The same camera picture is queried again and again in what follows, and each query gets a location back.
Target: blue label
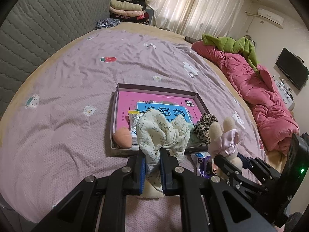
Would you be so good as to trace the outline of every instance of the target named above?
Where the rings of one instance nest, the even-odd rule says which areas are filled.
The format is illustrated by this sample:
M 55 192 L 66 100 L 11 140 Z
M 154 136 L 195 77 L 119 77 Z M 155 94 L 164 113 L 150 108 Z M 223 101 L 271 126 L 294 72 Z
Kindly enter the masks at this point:
M 195 155 L 200 158 L 204 157 L 204 155 L 202 155 L 201 153 L 196 153 Z
M 160 111 L 165 116 L 166 120 L 169 122 L 173 121 L 174 118 L 176 118 L 179 114 L 181 114 L 187 123 L 191 123 L 186 108 L 181 105 L 144 103 L 144 102 L 137 102 L 136 105 L 137 109 L 142 113 L 145 113 L 151 108 Z

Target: television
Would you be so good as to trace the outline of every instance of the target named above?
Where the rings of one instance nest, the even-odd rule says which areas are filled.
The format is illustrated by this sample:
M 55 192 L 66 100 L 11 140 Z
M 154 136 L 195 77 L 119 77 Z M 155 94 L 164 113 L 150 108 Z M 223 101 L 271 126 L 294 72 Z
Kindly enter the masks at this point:
M 286 48 L 283 48 L 280 53 L 276 65 L 298 90 L 308 80 L 309 71 L 307 67 L 303 65 L 300 58 L 296 57 Z

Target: window curtain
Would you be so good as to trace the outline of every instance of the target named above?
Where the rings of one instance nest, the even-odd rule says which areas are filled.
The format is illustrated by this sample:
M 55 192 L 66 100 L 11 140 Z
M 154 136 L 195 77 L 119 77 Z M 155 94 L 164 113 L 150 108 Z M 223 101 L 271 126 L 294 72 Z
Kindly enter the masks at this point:
M 227 36 L 245 0 L 146 0 L 157 27 L 200 39 Z

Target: pink satin bow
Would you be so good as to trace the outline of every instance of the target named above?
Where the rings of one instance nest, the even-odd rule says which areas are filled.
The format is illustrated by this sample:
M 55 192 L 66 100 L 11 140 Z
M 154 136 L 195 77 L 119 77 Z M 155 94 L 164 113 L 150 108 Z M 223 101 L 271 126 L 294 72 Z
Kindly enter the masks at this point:
M 226 157 L 237 151 L 236 144 L 239 143 L 239 133 L 237 129 L 232 129 L 223 133 L 220 137 L 212 140 L 208 146 L 208 152 L 212 158 L 221 154 Z

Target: blue gripper pad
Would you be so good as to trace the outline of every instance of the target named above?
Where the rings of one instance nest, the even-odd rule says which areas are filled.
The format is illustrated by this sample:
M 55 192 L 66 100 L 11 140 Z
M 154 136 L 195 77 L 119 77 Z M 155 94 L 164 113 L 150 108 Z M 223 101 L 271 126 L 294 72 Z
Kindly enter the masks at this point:
M 146 168 L 145 168 L 145 158 L 142 159 L 142 165 L 139 175 L 139 193 L 142 194 L 145 186 L 145 176 L 146 176 Z
M 161 184 L 162 184 L 162 190 L 163 193 L 166 190 L 166 179 L 165 179 L 165 170 L 163 167 L 163 162 L 162 162 L 162 158 L 160 157 L 160 175 L 161 175 Z

